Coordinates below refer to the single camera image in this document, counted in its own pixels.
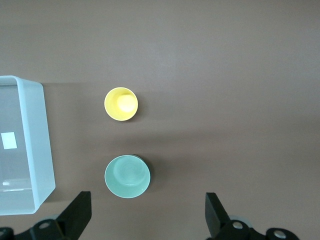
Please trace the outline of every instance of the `gray table surface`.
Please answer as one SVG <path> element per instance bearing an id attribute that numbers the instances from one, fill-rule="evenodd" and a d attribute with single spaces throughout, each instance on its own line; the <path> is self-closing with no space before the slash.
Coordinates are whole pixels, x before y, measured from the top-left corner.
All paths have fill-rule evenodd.
<path id="1" fill-rule="evenodd" d="M 21 232 L 92 193 L 81 240 L 200 240 L 205 193 L 230 215 L 311 240 L 320 233 L 320 1 L 0 1 L 0 75 L 44 86 L 56 189 Z M 139 109 L 111 119 L 127 87 Z M 151 169 L 148 190 L 113 195 L 107 164 Z"/>

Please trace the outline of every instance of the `white square sticker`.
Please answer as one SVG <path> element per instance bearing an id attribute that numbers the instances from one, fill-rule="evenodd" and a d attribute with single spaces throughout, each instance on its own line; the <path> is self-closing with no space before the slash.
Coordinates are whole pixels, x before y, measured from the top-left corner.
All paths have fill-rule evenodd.
<path id="1" fill-rule="evenodd" d="M 17 142 L 14 132 L 3 132 L 1 133 L 2 143 L 4 149 L 16 149 Z"/>

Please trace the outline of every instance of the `storage box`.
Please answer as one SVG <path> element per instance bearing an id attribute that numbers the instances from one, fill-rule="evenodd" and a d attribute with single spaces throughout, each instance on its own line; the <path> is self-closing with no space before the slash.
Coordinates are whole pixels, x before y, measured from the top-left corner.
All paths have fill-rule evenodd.
<path id="1" fill-rule="evenodd" d="M 43 86 L 0 76 L 0 216 L 33 214 L 55 189 Z"/>

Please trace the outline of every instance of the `yellow cup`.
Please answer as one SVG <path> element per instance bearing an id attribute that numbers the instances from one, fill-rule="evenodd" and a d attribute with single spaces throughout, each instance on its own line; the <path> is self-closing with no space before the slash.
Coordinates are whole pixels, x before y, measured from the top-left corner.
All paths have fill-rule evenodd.
<path id="1" fill-rule="evenodd" d="M 138 99 L 130 89 L 116 87 L 105 96 L 104 108 L 114 120 L 125 121 L 136 114 Z"/>

